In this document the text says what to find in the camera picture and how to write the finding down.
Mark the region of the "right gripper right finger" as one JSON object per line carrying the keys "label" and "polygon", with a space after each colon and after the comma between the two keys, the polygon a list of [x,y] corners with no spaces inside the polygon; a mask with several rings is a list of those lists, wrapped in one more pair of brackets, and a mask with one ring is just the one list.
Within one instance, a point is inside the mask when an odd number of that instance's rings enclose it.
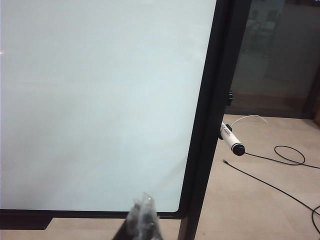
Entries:
{"label": "right gripper right finger", "polygon": [[140,207],[140,239],[162,240],[159,218],[154,199],[147,193],[142,196]]}

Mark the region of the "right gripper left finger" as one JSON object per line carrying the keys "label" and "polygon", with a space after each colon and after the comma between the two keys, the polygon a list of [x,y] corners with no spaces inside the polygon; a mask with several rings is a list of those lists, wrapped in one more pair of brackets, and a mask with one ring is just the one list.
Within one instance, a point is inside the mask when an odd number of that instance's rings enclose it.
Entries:
{"label": "right gripper left finger", "polygon": [[138,221],[141,205],[142,201],[140,199],[134,200],[133,207],[130,209],[126,219],[114,235],[113,240],[133,240],[138,235]]}

